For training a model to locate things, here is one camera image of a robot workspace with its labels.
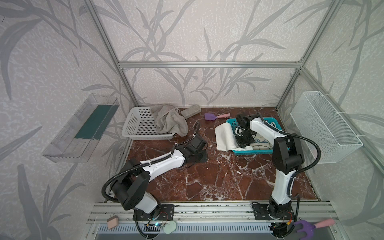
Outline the white towel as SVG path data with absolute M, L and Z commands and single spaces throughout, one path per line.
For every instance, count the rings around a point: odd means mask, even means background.
M 229 123 L 223 123 L 215 128 L 216 143 L 218 151 L 252 151 L 252 146 L 241 148 L 236 142 L 232 127 Z

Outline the teal plastic basket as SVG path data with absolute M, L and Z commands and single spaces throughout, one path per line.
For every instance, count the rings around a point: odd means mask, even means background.
M 235 118 L 231 118 L 231 119 L 227 119 L 226 121 L 227 123 L 229 123 L 232 127 L 232 131 L 233 131 L 233 134 L 235 135 L 236 137 L 236 130 L 238 129 L 238 122 L 236 121 Z M 255 137 L 262 137 L 260 134 L 256 134 Z M 232 151 L 234 152 L 235 155 L 237 156 L 246 156 L 246 155 L 268 155 L 268 154 L 272 154 L 273 153 L 273 149 L 272 150 L 264 150 L 264 151 Z

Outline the grey towel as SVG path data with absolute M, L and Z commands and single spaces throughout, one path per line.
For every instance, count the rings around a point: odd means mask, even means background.
M 155 105 L 150 107 L 155 120 L 155 127 L 160 134 L 177 134 L 185 137 L 188 134 L 186 119 L 179 114 L 179 109 L 170 105 Z

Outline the white perforated plastic basket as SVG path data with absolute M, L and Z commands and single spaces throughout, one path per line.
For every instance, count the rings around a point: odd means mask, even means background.
M 171 140 L 175 134 L 160 134 L 150 107 L 132 108 L 123 125 L 122 136 L 134 141 Z

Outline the blue beige Doraemon towel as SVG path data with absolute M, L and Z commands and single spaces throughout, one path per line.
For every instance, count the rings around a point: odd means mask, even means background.
M 264 151 L 264 150 L 272 150 L 273 146 L 270 142 L 268 142 L 263 137 L 255 137 L 255 142 L 252 143 L 252 148 L 254 151 Z

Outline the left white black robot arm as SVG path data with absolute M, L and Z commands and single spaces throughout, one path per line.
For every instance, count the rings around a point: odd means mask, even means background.
M 160 208 L 158 200 L 147 192 L 149 183 L 171 170 L 208 160 L 207 142 L 199 135 L 154 159 L 131 160 L 102 186 L 105 200 L 117 202 L 124 210 L 140 210 L 151 214 Z

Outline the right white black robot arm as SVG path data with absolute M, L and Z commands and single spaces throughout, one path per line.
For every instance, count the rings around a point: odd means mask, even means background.
M 238 145 L 243 148 L 255 142 L 253 135 L 259 134 L 273 145 L 273 165 L 275 166 L 276 182 L 269 200 L 269 213 L 280 214 L 288 210 L 293 199 L 292 187 L 296 176 L 313 168 L 321 159 L 320 146 L 313 140 L 297 134 L 290 134 L 269 124 L 260 113 L 253 115 L 238 114 L 236 116 L 240 133 L 236 136 Z M 302 142 L 315 147 L 317 156 L 313 163 L 301 168 L 305 162 Z

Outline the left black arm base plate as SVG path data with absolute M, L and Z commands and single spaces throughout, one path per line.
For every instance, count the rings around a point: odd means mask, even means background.
M 175 205 L 160 204 L 151 213 L 142 210 L 134 211 L 134 220 L 137 221 L 172 221 L 175 213 Z

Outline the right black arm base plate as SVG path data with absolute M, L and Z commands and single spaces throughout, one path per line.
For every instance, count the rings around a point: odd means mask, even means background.
M 256 220 L 288 221 L 295 218 L 291 202 L 284 205 L 276 205 L 274 203 L 261 204 L 259 202 L 253 202 L 251 207 Z

